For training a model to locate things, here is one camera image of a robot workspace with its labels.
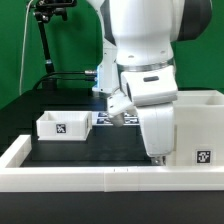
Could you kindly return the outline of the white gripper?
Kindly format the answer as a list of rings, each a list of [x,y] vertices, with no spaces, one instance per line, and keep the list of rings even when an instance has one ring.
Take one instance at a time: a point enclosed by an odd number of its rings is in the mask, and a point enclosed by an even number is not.
[[[146,154],[154,165],[164,165],[165,155],[174,149],[174,107],[172,103],[137,107]]]

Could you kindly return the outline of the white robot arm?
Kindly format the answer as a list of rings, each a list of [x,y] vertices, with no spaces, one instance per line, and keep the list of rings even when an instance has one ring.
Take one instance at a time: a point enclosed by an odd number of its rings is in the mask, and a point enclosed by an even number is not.
[[[87,0],[102,29],[103,58],[94,88],[107,95],[112,124],[138,117],[146,154],[156,165],[174,149],[178,87],[171,44],[199,37],[212,0]]]

